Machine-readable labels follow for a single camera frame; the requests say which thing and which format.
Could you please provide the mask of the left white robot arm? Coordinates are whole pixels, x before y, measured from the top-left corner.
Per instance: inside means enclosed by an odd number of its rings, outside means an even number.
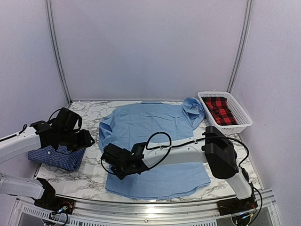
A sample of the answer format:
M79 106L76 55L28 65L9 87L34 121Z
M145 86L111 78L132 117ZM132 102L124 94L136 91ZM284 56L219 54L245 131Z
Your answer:
M80 115L65 107L56 113L57 116L50 117L48 121L25 125L20 132L1 138L0 162L4 163L16 156L48 146L54 149L65 146L74 152L95 143L90 132L82 129ZM59 206L59 198L46 189L46 182L41 179L0 175L1 194L40 199L48 209L54 210Z

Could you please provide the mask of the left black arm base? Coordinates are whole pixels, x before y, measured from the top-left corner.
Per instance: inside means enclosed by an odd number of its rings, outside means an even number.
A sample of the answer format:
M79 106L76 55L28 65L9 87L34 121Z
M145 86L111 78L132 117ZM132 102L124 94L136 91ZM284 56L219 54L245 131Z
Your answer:
M36 178L44 189L43 195L40 199L34 199L34 205L47 210L58 211L63 207L67 207L65 211L67 214L72 214L75 201L70 198L59 197L56 195L55 189L51 184L43 178Z

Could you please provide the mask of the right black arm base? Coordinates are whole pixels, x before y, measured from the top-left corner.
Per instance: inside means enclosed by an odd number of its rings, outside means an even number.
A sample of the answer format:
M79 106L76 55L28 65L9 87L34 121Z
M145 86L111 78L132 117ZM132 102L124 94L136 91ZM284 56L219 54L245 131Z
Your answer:
M217 208L220 216L236 214L258 207L257 200L252 196L246 199L231 198L217 202Z

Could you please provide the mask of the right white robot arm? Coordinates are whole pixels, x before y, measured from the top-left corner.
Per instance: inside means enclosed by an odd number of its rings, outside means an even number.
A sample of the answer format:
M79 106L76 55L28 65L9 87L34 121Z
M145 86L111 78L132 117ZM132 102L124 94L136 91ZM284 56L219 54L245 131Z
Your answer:
M243 211L255 198L254 188L247 171L238 160L234 142L242 145L238 139L223 135L216 127L207 126L202 137L190 137L173 141L153 143L152 139L160 132L152 134L147 142L136 143L131 150L109 143L104 146L101 163L108 163L109 174L120 180L133 174L141 174L161 165L199 162L208 163L212 175L224 179L235 192L233 207Z

